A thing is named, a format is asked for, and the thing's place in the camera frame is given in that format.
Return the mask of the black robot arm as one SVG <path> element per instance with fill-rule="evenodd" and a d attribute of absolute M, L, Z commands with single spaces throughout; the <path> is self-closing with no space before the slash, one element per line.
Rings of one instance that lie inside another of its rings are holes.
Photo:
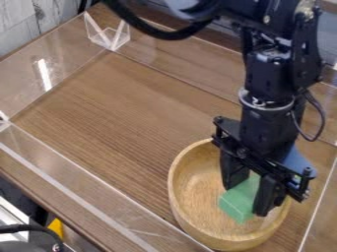
<path fill-rule="evenodd" d="M 121 0 L 106 6 L 137 30 L 164 40 L 181 40 L 213 20 L 228 17 L 241 37 L 245 84 L 238 91 L 241 119 L 213 120 L 213 144 L 220 148 L 224 187 L 230 190 L 261 176 L 253 196 L 253 214 L 264 217 L 287 198 L 303 201 L 316 176 L 308 165 L 288 158 L 296 139 L 317 140 L 301 130 L 305 106 L 320 107 L 309 87 L 321 81 L 324 61 L 317 45 L 321 8 L 317 0 L 165 0 L 190 25 L 164 31 L 134 13 Z"/>

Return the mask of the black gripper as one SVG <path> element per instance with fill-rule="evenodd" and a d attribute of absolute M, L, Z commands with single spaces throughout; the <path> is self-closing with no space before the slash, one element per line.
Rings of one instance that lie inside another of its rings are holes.
<path fill-rule="evenodd" d="M 288 197 L 303 202 L 316 168 L 300 153 L 299 110 L 264 111 L 245 107 L 241 120 L 224 116 L 213 119 L 212 143 L 220 149 L 222 185 L 234 188 L 255 172 L 260 186 L 253 213 L 265 217 Z"/>

